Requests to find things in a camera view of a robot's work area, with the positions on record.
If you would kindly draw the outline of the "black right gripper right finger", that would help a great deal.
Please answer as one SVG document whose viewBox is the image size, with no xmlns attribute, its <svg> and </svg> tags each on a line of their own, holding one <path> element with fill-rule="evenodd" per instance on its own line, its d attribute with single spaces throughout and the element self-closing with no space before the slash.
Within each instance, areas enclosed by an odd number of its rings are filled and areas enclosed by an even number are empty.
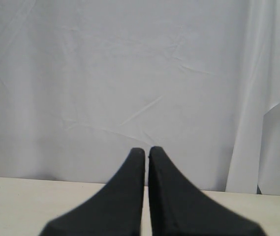
<svg viewBox="0 0 280 236">
<path fill-rule="evenodd" d="M 193 185 L 161 147 L 149 154 L 149 206 L 154 236 L 264 236 L 262 227 Z"/>
</svg>

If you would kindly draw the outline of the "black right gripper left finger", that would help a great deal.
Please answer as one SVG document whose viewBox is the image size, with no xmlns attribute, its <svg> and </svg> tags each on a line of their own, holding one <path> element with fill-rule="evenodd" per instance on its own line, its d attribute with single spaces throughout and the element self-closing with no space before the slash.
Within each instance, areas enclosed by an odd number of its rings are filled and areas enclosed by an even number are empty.
<svg viewBox="0 0 280 236">
<path fill-rule="evenodd" d="M 86 202 L 49 221 L 42 236 L 138 236 L 145 182 L 145 152 L 132 148 L 115 175 Z"/>
</svg>

